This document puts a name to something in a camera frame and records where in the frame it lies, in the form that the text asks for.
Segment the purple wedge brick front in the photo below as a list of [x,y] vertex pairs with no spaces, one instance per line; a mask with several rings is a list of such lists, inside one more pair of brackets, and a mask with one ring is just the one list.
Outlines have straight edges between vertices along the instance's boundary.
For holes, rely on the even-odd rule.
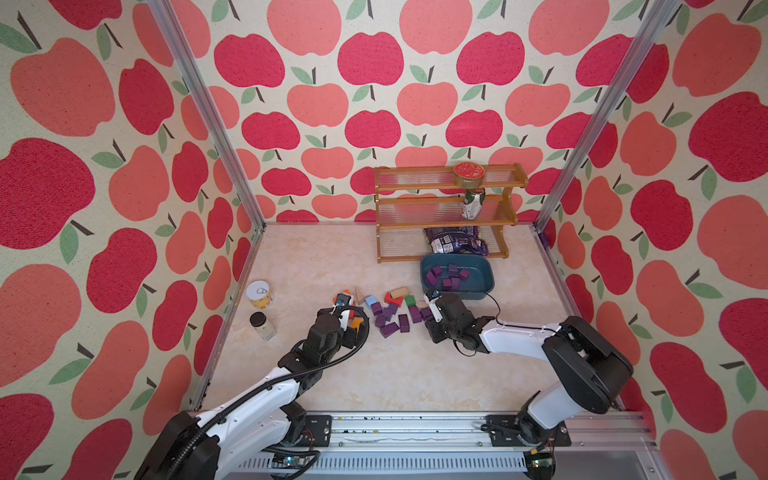
[[438,278],[435,276],[434,273],[428,272],[425,276],[425,280],[427,283],[433,287],[436,287],[438,285]]

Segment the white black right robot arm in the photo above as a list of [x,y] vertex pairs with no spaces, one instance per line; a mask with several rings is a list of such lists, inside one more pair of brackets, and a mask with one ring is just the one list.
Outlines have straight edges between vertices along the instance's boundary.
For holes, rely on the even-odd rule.
[[425,295],[433,343],[451,341],[459,353],[514,354],[546,360],[557,376],[548,389],[530,397],[510,427],[525,446],[538,448],[565,420],[581,413],[605,414],[631,379],[631,362],[579,316],[555,325],[502,323],[476,317],[459,295],[431,290]]

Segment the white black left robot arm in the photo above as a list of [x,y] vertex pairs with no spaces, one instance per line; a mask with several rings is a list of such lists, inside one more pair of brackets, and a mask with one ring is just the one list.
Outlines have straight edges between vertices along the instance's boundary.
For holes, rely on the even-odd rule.
[[368,339],[369,316],[345,297],[339,294],[332,307],[319,310],[306,338],[250,389],[212,410],[173,416],[135,477],[223,479],[252,454],[296,443],[306,429],[306,411],[297,399]]

